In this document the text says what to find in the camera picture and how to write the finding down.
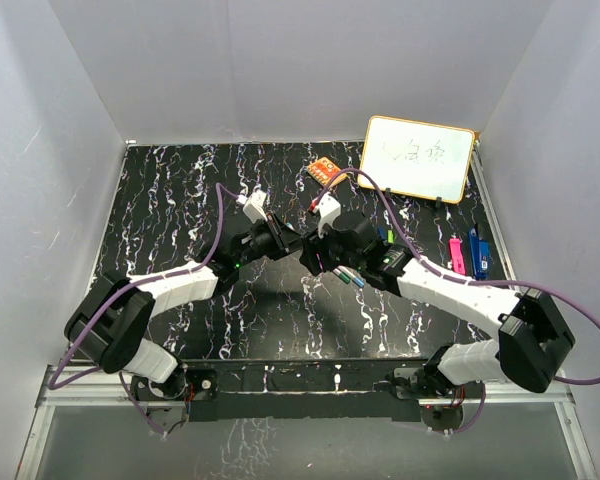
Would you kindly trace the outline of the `dark green capped marker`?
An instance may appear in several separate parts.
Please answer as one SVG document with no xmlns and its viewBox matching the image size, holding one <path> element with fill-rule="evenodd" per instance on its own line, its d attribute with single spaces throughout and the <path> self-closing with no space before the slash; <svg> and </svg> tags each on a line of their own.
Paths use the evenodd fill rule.
<svg viewBox="0 0 600 480">
<path fill-rule="evenodd" d="M 333 273 L 345 284 L 349 284 L 351 282 L 350 278 L 342 272 L 339 268 L 335 268 Z"/>
</svg>

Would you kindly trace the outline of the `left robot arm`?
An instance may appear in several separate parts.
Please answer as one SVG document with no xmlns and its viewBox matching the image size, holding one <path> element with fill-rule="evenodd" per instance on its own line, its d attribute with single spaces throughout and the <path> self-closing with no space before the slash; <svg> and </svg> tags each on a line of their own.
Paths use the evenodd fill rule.
<svg viewBox="0 0 600 480">
<path fill-rule="evenodd" d="M 145 337 L 149 321 L 170 309 L 224 294 L 245 265 L 279 260 L 302 247 L 302 236 L 276 215 L 222 222 L 214 241 L 179 267 L 130 277 L 103 274 L 68 320 L 64 334 L 107 374 L 126 371 L 144 378 L 158 395 L 174 399 L 186 387 L 183 362 Z"/>
</svg>

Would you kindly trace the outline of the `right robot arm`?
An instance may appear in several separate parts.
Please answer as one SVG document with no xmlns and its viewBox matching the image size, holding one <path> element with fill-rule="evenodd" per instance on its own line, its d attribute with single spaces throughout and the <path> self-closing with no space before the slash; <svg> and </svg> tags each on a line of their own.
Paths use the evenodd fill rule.
<svg viewBox="0 0 600 480">
<path fill-rule="evenodd" d="M 478 381 L 510 381 L 543 393 L 575 344 L 550 295 L 477 286 L 468 277 L 427 269 L 404 245 L 379 236 L 360 212 L 339 214 L 302 239 L 301 263 L 313 275 L 356 270 L 371 287 L 427 303 L 482 330 L 487 339 L 447 344 L 402 386 L 440 397 Z"/>
</svg>

